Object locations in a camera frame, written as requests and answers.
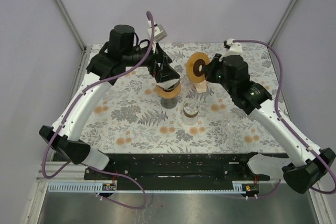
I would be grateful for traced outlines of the beige filter stack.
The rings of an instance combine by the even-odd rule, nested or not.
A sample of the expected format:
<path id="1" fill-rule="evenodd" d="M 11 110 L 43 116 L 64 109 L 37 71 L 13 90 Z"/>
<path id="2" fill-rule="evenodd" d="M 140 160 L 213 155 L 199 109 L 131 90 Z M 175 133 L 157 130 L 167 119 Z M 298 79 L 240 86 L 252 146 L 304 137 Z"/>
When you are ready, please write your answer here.
<path id="1" fill-rule="evenodd" d="M 207 82 L 206 80 L 200 82 L 200 83 L 195 83 L 195 89 L 198 93 L 204 93 L 207 91 Z"/>

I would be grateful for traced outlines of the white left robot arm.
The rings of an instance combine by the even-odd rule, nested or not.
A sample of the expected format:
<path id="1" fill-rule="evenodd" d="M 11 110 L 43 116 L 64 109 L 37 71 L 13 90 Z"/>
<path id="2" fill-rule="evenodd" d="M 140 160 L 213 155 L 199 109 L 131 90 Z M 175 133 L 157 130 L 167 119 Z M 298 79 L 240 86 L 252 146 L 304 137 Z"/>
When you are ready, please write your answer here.
<path id="1" fill-rule="evenodd" d="M 162 99 L 174 99 L 181 91 L 180 75 L 171 67 L 172 59 L 159 41 L 167 36 L 162 25 L 148 29 L 148 45 L 141 48 L 134 28 L 116 25 L 110 38 L 87 66 L 84 79 L 66 110 L 52 126 L 43 125 L 39 135 L 49 147 L 74 164 L 96 168 L 96 174 L 109 179 L 114 173 L 109 157 L 80 140 L 88 118 L 105 93 L 115 84 L 127 67 L 146 67 L 155 79 L 155 91 Z"/>

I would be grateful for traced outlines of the small glass cup brown base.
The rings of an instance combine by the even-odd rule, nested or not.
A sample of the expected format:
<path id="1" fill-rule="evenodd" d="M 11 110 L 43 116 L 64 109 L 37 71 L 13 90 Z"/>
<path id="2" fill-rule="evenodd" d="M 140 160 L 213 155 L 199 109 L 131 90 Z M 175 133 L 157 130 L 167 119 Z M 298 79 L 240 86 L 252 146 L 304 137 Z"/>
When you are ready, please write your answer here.
<path id="1" fill-rule="evenodd" d="M 193 125 L 197 121 L 197 117 L 199 114 L 199 105 L 198 101 L 194 99 L 187 99 L 183 103 L 182 110 L 182 119 L 184 123 L 187 125 Z"/>

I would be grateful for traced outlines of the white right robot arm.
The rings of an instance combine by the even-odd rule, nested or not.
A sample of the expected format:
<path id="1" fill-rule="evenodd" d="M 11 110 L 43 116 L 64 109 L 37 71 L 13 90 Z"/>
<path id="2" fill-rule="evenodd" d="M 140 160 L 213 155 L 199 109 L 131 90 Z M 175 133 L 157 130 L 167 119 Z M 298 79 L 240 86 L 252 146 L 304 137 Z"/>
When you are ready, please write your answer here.
<path id="1" fill-rule="evenodd" d="M 216 54 L 201 70 L 208 82 L 220 84 L 234 105 L 258 121 L 287 154 L 287 158 L 254 154 L 239 166 L 243 179 L 267 175 L 283 179 L 295 192 L 304 194 L 330 170 L 335 152 L 330 148 L 322 149 L 276 110 L 270 93 L 250 80 L 248 64 L 241 56 Z"/>

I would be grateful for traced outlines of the white paper coffee filter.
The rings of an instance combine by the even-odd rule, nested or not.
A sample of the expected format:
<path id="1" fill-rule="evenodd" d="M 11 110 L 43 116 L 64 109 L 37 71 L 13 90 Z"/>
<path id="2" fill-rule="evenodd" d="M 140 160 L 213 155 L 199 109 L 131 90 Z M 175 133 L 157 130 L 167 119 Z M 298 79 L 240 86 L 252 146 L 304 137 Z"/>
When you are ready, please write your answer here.
<path id="1" fill-rule="evenodd" d="M 173 90 L 180 84 L 180 79 L 171 79 L 164 82 L 156 83 L 163 90 Z"/>

